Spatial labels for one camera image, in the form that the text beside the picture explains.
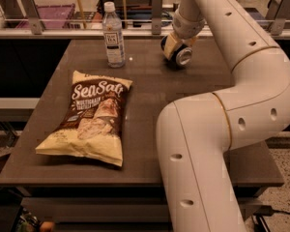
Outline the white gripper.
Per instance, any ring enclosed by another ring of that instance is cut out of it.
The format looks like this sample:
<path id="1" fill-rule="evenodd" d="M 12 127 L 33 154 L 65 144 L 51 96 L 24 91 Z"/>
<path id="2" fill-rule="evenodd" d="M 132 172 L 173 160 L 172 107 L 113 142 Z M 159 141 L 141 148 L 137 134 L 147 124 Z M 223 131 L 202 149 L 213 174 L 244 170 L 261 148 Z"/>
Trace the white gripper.
<path id="1" fill-rule="evenodd" d="M 193 46 L 196 35 L 204 28 L 205 18 L 198 10 L 189 11 L 188 9 L 178 8 L 173 17 L 173 29 L 163 39 L 165 40 L 163 54 L 167 60 L 176 59 L 176 51 L 184 44 Z"/>

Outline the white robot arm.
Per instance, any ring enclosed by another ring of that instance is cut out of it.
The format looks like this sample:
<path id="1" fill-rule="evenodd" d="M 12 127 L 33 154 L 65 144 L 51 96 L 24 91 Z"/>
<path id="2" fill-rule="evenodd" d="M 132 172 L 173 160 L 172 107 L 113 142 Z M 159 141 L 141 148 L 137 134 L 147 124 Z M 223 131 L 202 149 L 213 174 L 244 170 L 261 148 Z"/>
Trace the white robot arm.
<path id="1" fill-rule="evenodd" d="M 236 0 L 182 0 L 164 53 L 209 26 L 234 85 L 171 102 L 156 139 L 174 232 L 246 232 L 224 153 L 290 125 L 290 60 Z"/>

